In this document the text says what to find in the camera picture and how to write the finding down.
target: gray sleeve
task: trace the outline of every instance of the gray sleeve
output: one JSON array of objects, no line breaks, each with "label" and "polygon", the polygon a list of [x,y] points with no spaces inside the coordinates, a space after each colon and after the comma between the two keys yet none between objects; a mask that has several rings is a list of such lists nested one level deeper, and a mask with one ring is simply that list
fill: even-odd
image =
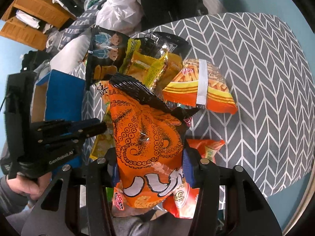
[{"label": "gray sleeve", "polygon": [[182,236],[188,234],[192,223],[192,219],[175,218],[168,212],[151,221],[144,221],[141,216],[113,218],[112,221],[119,236]]},{"label": "gray sleeve", "polygon": [[31,211],[31,209],[26,209],[20,213],[6,217],[7,221],[11,224],[11,226],[16,230],[19,235],[21,235],[22,228]]},{"label": "gray sleeve", "polygon": [[6,176],[0,179],[0,212],[6,217],[21,212],[28,203],[26,196],[13,192],[7,185]]}]

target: blue box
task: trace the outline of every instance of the blue box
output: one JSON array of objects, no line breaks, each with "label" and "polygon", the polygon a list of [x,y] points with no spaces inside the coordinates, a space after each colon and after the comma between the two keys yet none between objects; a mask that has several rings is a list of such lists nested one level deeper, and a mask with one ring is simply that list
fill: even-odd
[{"label": "blue box", "polygon": [[[32,122],[64,119],[82,120],[85,81],[57,70],[51,70],[34,90]],[[81,167],[81,157],[67,162]]]}]

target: black cable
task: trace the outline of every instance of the black cable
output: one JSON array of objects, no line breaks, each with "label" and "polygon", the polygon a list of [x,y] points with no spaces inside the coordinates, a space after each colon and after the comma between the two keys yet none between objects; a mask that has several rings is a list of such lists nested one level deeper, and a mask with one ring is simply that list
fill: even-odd
[{"label": "black cable", "polygon": [[0,106],[0,112],[1,112],[1,110],[2,110],[2,106],[3,106],[3,104],[4,104],[4,101],[5,101],[9,96],[10,96],[10,94],[6,95],[6,96],[3,98],[2,104],[1,104],[1,106]]}]

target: person's arm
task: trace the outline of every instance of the person's arm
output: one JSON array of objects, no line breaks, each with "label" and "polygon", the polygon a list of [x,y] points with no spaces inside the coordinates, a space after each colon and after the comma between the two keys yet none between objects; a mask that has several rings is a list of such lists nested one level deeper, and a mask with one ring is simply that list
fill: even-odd
[{"label": "person's arm", "polygon": [[7,184],[6,176],[3,176],[0,179],[0,212],[5,217],[19,213],[27,203],[27,197],[13,192]]},{"label": "person's arm", "polygon": [[21,212],[28,203],[28,198],[38,200],[46,187],[49,185],[51,173],[47,173],[34,181],[17,175],[16,178],[0,180],[0,212],[5,216]]}]

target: octopus illustration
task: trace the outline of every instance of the octopus illustration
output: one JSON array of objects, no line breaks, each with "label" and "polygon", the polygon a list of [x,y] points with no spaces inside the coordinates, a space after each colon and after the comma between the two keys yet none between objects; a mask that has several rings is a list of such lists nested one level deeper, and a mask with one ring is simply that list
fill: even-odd
[{"label": "octopus illustration", "polygon": [[141,105],[119,89],[109,88],[117,158],[134,169],[147,168],[162,158],[172,158],[183,149],[170,114]]}]

